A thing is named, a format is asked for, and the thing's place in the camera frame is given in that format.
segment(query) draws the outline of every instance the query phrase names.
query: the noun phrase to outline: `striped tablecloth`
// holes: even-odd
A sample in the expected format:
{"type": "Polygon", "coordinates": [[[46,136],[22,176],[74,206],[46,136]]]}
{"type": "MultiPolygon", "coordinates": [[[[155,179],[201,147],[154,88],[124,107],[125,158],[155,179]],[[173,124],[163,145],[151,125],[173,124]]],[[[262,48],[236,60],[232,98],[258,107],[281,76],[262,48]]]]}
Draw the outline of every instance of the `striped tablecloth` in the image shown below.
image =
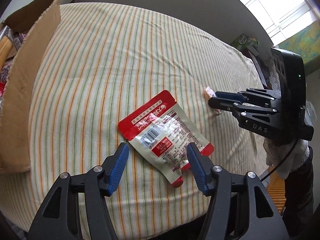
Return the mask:
{"type": "MultiPolygon", "coordinates": [[[[261,88],[253,63],[208,33],[153,11],[108,3],[61,5],[61,23],[37,74],[29,116],[31,171],[0,175],[0,210],[28,231],[61,172],[87,172],[125,141],[120,120],[166,89],[215,146],[214,163],[245,174],[266,170],[263,138],[216,115],[206,86],[261,88]]],[[[191,172],[173,188],[130,148],[118,190],[106,198],[119,239],[151,238],[206,213],[210,198],[191,172]]],[[[84,197],[79,197],[89,239],[84,197]]]]}

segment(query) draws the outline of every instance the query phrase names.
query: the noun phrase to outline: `red and white snack bag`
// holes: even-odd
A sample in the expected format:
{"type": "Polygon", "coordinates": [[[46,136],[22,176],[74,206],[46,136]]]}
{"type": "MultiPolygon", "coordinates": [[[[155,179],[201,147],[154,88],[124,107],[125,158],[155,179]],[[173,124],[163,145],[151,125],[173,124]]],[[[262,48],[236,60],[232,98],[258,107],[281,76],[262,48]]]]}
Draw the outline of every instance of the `red and white snack bag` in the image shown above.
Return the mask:
{"type": "Polygon", "coordinates": [[[181,170],[190,168],[187,145],[196,143],[202,155],[214,147],[198,131],[169,91],[164,90],[119,122],[130,144],[174,187],[183,183],[181,170]]]}

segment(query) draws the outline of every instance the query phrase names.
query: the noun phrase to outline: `white glove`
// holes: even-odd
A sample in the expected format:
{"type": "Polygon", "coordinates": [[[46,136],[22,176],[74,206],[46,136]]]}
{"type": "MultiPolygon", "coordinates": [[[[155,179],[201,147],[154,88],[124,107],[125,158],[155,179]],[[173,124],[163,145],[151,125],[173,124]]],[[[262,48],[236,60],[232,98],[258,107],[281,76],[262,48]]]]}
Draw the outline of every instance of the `white glove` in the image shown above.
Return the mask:
{"type": "MultiPolygon", "coordinates": [[[[293,144],[294,141],[289,144],[276,146],[272,140],[265,138],[263,147],[267,152],[266,164],[277,166],[287,155],[293,144]]],[[[279,166],[276,172],[282,179],[286,179],[289,173],[301,167],[308,157],[308,141],[299,139],[289,157],[279,166]]]]}

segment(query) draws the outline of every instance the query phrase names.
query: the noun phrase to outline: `silver screw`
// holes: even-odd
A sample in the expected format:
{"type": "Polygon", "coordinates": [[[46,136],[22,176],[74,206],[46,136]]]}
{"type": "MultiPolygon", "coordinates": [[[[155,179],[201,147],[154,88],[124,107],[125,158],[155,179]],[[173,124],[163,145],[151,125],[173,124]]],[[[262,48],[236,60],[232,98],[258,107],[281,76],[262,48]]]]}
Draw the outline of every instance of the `silver screw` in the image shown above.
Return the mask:
{"type": "Polygon", "coordinates": [[[213,170],[216,172],[220,172],[220,171],[222,171],[222,168],[218,165],[215,165],[215,166],[213,166],[213,170]]]}
{"type": "Polygon", "coordinates": [[[94,170],[95,172],[100,172],[100,171],[102,171],[102,167],[101,167],[101,166],[95,166],[95,167],[93,168],[93,170],[94,170]]]}
{"type": "Polygon", "coordinates": [[[60,178],[65,179],[66,177],[68,177],[68,173],[67,172],[63,172],[60,174],[60,178]]]}
{"type": "Polygon", "coordinates": [[[248,176],[253,179],[256,177],[256,174],[253,171],[249,171],[248,176]]]}

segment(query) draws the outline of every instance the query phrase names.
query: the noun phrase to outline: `window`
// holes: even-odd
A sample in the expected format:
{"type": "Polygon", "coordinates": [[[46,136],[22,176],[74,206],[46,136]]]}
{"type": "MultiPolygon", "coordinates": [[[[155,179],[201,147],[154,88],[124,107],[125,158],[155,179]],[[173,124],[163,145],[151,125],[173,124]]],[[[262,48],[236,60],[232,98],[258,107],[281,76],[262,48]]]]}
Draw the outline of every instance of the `window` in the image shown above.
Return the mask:
{"type": "Polygon", "coordinates": [[[240,0],[266,30],[274,45],[316,19],[304,0],[240,0]]]}

